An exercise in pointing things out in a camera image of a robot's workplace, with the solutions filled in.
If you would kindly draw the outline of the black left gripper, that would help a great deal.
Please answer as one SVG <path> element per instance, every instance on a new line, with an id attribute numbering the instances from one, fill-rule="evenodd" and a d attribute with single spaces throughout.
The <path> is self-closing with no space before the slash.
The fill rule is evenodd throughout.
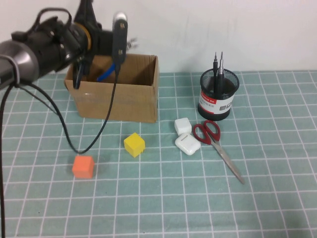
<path id="1" fill-rule="evenodd" d="M 91 0 L 81 0 L 74 18 L 75 26 L 83 33 L 79 41 L 83 52 L 73 64 L 73 88 L 79 89 L 81 79 L 90 73 L 95 56 L 112 54 L 111 31 L 103 30 L 97 22 Z"/>

